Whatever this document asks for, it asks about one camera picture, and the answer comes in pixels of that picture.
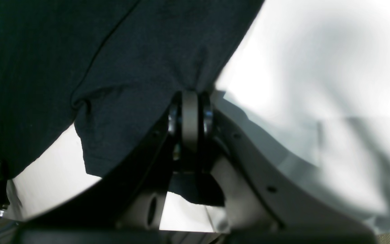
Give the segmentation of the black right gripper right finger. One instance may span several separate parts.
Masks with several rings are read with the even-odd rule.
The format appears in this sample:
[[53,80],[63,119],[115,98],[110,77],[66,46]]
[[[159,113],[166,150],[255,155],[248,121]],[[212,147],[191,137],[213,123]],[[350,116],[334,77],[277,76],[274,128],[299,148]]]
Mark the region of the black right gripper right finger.
[[286,178],[207,94],[198,108],[203,171],[222,190],[231,234],[372,234]]

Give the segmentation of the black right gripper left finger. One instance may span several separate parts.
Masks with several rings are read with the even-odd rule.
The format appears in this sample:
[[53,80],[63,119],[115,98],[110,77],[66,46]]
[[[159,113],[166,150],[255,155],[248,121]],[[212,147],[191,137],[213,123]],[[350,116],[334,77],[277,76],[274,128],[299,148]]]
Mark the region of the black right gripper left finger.
[[140,144],[95,185],[23,225],[23,231],[158,230],[174,171],[182,93]]

